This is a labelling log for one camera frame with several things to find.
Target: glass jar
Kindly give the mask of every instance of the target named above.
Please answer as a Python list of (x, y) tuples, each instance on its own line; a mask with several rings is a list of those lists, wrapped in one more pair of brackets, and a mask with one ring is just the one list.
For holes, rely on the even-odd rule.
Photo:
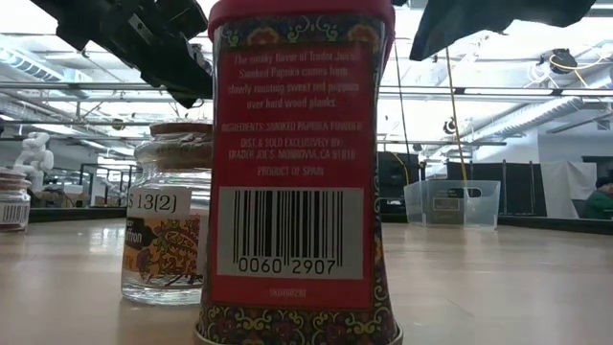
[(128, 196), (122, 295), (154, 305), (197, 304), (206, 258), (213, 126), (156, 124), (150, 132), (152, 139), (134, 151), (143, 177)]
[(24, 173), (0, 168), (0, 233), (22, 232), (28, 228), (30, 185)]

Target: wooden table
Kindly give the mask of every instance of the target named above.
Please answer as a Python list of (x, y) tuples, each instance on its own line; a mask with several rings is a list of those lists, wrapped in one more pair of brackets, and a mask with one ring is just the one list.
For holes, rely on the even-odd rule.
[[(407, 345), (605, 345), (613, 238), (501, 227), (385, 226)], [(42, 223), (0, 235), (0, 344), (193, 344), (197, 308), (123, 301), (124, 222)]]

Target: fluorescent light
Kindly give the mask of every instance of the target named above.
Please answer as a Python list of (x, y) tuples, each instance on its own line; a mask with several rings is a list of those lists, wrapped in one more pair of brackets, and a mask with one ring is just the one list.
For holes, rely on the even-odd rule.
[(47, 130), (57, 134), (81, 134), (78, 130), (71, 129), (67, 126), (61, 125), (31, 125), (39, 129)]
[[(379, 91), (388, 94), (399, 93), (400, 88), (383, 86), (379, 88)], [(441, 94), (448, 95), (449, 88), (447, 87), (414, 87), (414, 86), (402, 86), (402, 94)]]
[(71, 58), (81, 58), (82, 55), (79, 53), (64, 53), (64, 54), (52, 54), (45, 56), (45, 59), (53, 60), (53, 59), (71, 59)]
[(134, 149), (131, 149), (131, 148), (109, 148), (109, 149), (114, 150), (117, 153), (127, 155), (127, 156), (134, 155)]
[(564, 96), (587, 96), (587, 97), (609, 97), (613, 96), (613, 90), (610, 89), (590, 89), (590, 90), (564, 90)]
[(106, 150), (106, 146), (95, 143), (95, 142), (90, 142), (89, 140), (81, 140), (81, 142), (87, 146), (90, 146), (92, 148), (95, 149), (99, 149), (99, 150)]
[(594, 4), (592, 10), (613, 10), (613, 4)]
[(551, 95), (552, 89), (468, 88), (467, 95)]

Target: white statue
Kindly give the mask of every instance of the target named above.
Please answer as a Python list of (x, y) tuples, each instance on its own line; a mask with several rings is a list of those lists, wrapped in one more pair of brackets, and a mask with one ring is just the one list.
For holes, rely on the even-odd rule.
[(50, 137), (47, 133), (32, 132), (28, 134), (28, 139), (22, 142), (21, 154), (15, 160), (13, 169), (28, 176), (32, 182), (32, 191), (38, 193), (42, 191), (42, 181), (44, 173), (54, 167), (54, 154), (47, 150), (47, 142)]

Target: cable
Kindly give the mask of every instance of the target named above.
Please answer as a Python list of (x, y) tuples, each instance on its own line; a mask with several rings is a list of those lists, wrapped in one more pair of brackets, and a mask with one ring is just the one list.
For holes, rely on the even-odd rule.
[(396, 73), (397, 73), (397, 77), (398, 77), (398, 94), (400, 95), (400, 113), (402, 114), (402, 131), (404, 132), (404, 144), (406, 145), (406, 156), (407, 156), (407, 159), (408, 159), (408, 157), (409, 157), (409, 136), (406, 133), (406, 120), (404, 118), (404, 100), (402, 99), (402, 85), (401, 85), (401, 76), (400, 76), (400, 64), (398, 62), (398, 47), (397, 47), (395, 42), (394, 42), (394, 55), (396, 55)]
[(394, 152), (390, 152), (396, 159), (398, 162), (400, 162), (400, 165), (402, 165), (402, 168), (404, 168), (404, 176), (406, 178), (406, 185), (408, 186), (411, 182), (411, 178), (409, 175), (409, 169), (406, 167), (406, 164), (404, 164), (404, 162), (402, 162), (402, 159), (400, 159), (400, 157), (398, 157), (397, 154), (395, 154)]
[(447, 75), (449, 76), (449, 92), (451, 94), (451, 109), (453, 111), (453, 122), (456, 124), (456, 141), (458, 142), (458, 150), (460, 151), (460, 165), (462, 166), (462, 179), (468, 180), (466, 176), (466, 165), (464, 164), (464, 154), (462, 153), (462, 143), (460, 142), (460, 130), (458, 126), (458, 116), (456, 111), (456, 97), (453, 89), (453, 79), (451, 78), (451, 58), (449, 58), (449, 48), (444, 49), (447, 55)]
[(578, 70), (573, 70), (573, 72), (575, 72), (575, 75), (577, 76), (577, 78), (581, 81), (581, 83), (583, 84), (583, 86), (585, 88), (590, 88), (590, 85), (587, 84), (587, 82), (585, 82), (585, 80), (583, 79), (583, 77), (581, 76), (581, 74), (579, 74)]

